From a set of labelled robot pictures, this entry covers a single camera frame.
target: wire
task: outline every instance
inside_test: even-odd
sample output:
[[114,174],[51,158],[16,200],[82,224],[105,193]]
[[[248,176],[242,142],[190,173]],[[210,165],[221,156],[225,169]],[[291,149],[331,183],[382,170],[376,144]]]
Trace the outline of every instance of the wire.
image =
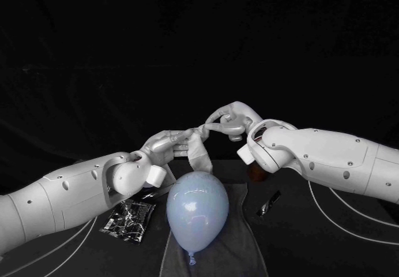
[[[310,192],[311,192],[311,196],[314,197],[314,191],[311,190],[311,185],[310,185]],[[352,233],[350,231],[347,231],[347,230],[331,220],[331,218],[326,215],[326,213],[324,213],[324,211],[323,211],[323,209],[321,209],[321,207],[320,207],[320,205],[319,205],[319,202],[317,202],[317,200],[316,200],[316,197],[314,197],[314,202],[316,202],[316,205],[317,205],[317,207],[319,207],[321,213],[324,214],[324,217],[326,217],[326,218],[331,221],[331,223],[333,223],[344,232],[347,232],[350,235],[353,235],[353,236],[356,236],[357,238],[362,238],[362,239],[365,239],[365,240],[367,240],[367,241],[379,242],[380,244],[399,245],[399,243],[396,243],[396,242],[379,241],[378,239],[365,238],[365,237],[362,237],[360,235],[356,235],[355,233]]]
[[81,244],[79,244],[77,250],[74,251],[74,253],[71,254],[71,256],[66,258],[66,260],[64,261],[64,263],[56,267],[56,269],[55,269],[45,277],[51,276],[51,274],[61,268],[61,266],[64,266],[64,264],[68,262],[68,260],[69,260],[69,259],[72,258],[72,256],[75,255],[77,251],[79,250],[79,248],[81,248],[81,246],[82,246],[82,244],[84,244],[84,242],[85,242],[85,239],[87,239],[88,236],[89,236],[89,232],[91,232],[91,230],[92,230],[92,228],[94,228],[94,224],[92,224],[92,226],[91,226],[91,228],[89,228],[88,234],[85,235],[84,241],[81,242]]
[[393,223],[389,223],[389,222],[385,222],[385,221],[382,221],[382,220],[378,220],[378,219],[372,218],[369,215],[362,214],[362,212],[359,212],[359,211],[346,203],[346,201],[340,198],[339,194],[334,192],[334,190],[333,190],[331,188],[330,188],[330,190],[331,190],[333,194],[339,197],[339,199],[343,201],[344,205],[346,205],[359,215],[365,216],[365,217],[369,218],[370,220],[373,220],[373,221],[376,221],[376,222],[379,222],[379,223],[382,223],[382,224],[385,224],[385,225],[389,225],[389,226],[392,226],[392,227],[399,228],[399,225],[396,225],[396,224],[393,224]]
[[28,264],[25,264],[22,267],[19,267],[17,269],[15,269],[13,271],[10,271],[9,273],[6,273],[4,275],[2,275],[0,277],[7,277],[12,274],[15,274],[16,272],[19,272],[20,270],[23,270],[23,268],[26,268],[28,266],[30,266],[32,264],[35,264],[38,261],[41,261],[49,254],[52,254],[55,251],[59,250],[61,247],[65,246],[66,243],[69,243],[69,241],[72,239],[75,239],[77,235],[84,231],[84,229],[87,228],[88,224],[91,223],[91,221],[85,224],[85,226],[82,227],[82,229],[72,235],[72,237],[69,238],[69,240],[59,246],[56,247],[53,250],[51,250],[43,256],[41,256],[38,259],[35,259],[33,261],[30,261]]

